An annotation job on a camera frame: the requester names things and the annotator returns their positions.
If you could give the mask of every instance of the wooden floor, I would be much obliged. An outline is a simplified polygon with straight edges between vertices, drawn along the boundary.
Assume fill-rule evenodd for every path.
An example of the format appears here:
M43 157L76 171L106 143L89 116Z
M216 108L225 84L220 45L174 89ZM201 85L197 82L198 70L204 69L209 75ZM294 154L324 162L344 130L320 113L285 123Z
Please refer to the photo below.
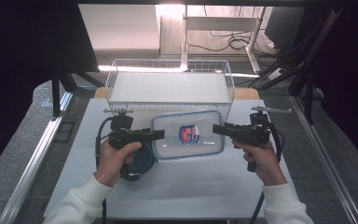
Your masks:
M257 17L261 7L216 7L207 6L205 11L209 17ZM267 26L271 7L267 7L261 30L257 38L256 49L261 49L269 53L273 50L268 46L271 41L264 36L264 30ZM205 16L202 6L188 6L188 16ZM183 11L176 10L170 13L161 13L160 15L160 54L172 55L180 54L184 37L183 30ZM231 31L188 31L187 43L189 45L198 45L206 49L188 47L188 54L191 55L246 55L244 49L225 48L228 45L228 39L232 34ZM243 39L248 39L250 32L241 35ZM241 43L233 43L235 48L240 48Z

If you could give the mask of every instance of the table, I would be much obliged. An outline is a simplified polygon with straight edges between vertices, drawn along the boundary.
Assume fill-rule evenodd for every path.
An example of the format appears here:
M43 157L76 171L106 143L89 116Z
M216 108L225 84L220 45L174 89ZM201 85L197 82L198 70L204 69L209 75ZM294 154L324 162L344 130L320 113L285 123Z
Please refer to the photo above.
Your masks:
M236 100L227 122L249 124L249 114L261 100ZM45 215L69 188L80 186L95 171L94 136L109 116L103 109L105 99L91 99L77 132L62 174L51 196ZM134 111L132 128L150 124L158 114ZM106 127L104 133L110 132ZM136 182L121 180L107 197L107 216L119 219L234 219L251 217L262 182L246 170L243 152L235 149L229 138L218 155L176 161L159 161ZM289 172L282 160L288 181Z

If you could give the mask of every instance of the clear plastic container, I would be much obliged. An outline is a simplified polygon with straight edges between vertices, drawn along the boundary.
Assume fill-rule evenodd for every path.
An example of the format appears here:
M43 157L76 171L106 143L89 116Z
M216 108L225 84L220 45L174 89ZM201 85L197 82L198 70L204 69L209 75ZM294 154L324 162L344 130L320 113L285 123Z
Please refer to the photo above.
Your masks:
M217 110L170 113L152 119L152 130L164 130L165 138L154 141L160 160L217 154L224 149L224 136L213 133L213 125L222 125Z

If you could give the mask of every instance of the wire basket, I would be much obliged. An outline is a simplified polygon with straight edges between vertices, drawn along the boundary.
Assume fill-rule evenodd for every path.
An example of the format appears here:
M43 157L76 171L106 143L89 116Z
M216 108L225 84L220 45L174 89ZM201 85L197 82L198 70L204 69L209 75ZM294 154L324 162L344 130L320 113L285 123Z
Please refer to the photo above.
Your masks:
M227 61L117 59L106 80L112 110L137 106L216 109L227 120L234 81Z

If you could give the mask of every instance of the white sleeve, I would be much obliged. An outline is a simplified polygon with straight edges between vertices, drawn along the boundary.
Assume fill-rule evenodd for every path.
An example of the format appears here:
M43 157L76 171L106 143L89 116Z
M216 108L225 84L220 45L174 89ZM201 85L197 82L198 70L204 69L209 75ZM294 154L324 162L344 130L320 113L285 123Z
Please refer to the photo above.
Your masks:
M85 185L69 189L43 223L92 223L102 214L103 199L111 190L99 183L93 175Z
M292 184L263 186L266 199L264 214L268 224L313 223L307 215L307 206L301 203Z

